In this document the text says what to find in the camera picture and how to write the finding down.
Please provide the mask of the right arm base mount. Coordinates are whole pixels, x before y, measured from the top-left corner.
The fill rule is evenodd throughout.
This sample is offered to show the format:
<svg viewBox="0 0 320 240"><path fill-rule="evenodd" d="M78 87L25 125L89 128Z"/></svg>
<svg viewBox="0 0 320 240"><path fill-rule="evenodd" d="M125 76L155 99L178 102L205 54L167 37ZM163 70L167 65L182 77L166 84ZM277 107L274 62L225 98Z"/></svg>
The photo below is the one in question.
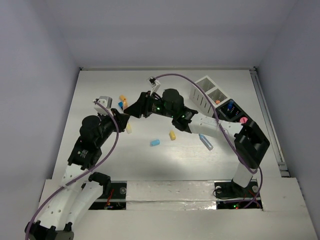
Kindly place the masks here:
<svg viewBox="0 0 320 240"><path fill-rule="evenodd" d="M256 180L251 180L245 188L233 181L217 181L214 183L213 196L216 198L218 210L263 209Z"/></svg>

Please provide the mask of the yellow marker pen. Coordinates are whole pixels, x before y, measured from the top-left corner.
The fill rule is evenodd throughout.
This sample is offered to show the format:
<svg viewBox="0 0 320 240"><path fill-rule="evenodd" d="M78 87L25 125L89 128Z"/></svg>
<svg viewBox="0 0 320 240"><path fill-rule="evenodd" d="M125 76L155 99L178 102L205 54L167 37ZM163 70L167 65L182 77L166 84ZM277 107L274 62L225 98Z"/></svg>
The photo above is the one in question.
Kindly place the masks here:
<svg viewBox="0 0 320 240"><path fill-rule="evenodd" d="M130 125L129 123L127 123L127 125L126 125L126 132L127 132L128 134L131 134L131 133L132 133L132 127L131 127L131 125Z"/></svg>

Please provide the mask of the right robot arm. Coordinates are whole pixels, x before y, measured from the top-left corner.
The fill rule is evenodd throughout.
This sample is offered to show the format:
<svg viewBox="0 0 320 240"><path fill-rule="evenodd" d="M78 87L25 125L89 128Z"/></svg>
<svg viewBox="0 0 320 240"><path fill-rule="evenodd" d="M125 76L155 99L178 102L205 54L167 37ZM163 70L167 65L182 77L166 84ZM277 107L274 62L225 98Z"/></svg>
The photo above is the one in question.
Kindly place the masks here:
<svg viewBox="0 0 320 240"><path fill-rule="evenodd" d="M172 125L182 132L225 139L240 162L230 183L230 190L235 196L242 196L248 191L248 185L270 146L255 121L229 122L206 116L186 107L184 98L173 88L164 90L162 96L150 91L142 92L124 112L135 118L147 118L151 114L169 117Z"/></svg>

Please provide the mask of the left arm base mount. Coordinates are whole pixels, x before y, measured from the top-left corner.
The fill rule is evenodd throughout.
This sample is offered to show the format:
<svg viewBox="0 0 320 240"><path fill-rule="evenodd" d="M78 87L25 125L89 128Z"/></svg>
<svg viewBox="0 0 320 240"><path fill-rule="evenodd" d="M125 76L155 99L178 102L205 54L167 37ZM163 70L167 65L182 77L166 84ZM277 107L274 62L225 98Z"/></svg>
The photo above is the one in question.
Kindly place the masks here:
<svg viewBox="0 0 320 240"><path fill-rule="evenodd" d="M112 181L109 175L94 172L88 177L89 182L102 186L101 196L94 201L89 210L125 210L127 196L126 181Z"/></svg>

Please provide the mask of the light blue marker pen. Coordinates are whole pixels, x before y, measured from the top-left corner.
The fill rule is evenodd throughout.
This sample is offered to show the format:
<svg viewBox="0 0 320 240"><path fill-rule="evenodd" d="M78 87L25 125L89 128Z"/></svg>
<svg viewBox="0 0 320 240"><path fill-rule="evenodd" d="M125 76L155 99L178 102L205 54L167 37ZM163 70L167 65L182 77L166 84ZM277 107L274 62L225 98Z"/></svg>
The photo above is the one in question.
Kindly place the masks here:
<svg viewBox="0 0 320 240"><path fill-rule="evenodd" d="M210 143L210 141L206 138L203 134L198 134L200 141L204 144L204 146L209 150L213 150L213 145Z"/></svg>

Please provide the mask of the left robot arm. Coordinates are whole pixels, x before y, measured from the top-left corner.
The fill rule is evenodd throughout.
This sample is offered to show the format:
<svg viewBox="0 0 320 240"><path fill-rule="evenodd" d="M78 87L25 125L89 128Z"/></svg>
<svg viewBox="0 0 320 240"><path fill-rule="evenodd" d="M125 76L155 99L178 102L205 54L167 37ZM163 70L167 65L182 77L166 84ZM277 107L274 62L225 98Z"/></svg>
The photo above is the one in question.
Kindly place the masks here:
<svg viewBox="0 0 320 240"><path fill-rule="evenodd" d="M25 228L27 240L72 240L74 228L99 197L113 193L110 176L96 172L101 147L112 133L125 131L129 115L102 108L82 120L59 188L38 208Z"/></svg>

